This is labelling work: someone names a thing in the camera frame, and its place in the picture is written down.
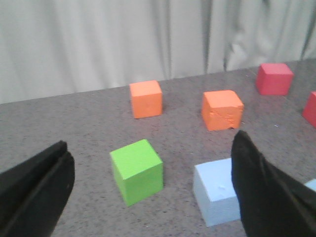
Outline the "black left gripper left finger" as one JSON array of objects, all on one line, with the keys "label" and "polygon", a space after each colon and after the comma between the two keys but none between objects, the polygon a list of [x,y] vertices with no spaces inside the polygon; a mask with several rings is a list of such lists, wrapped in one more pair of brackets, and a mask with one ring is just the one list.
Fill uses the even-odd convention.
[{"label": "black left gripper left finger", "polygon": [[0,175],[0,235],[49,237],[75,182],[75,161],[59,141]]}]

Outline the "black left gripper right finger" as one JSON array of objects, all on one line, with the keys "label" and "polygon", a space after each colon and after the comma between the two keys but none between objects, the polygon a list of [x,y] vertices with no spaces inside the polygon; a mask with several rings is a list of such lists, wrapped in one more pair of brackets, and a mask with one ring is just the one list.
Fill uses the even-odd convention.
[{"label": "black left gripper right finger", "polygon": [[234,137],[232,183],[248,237],[314,237],[316,193],[257,149],[245,131]]}]

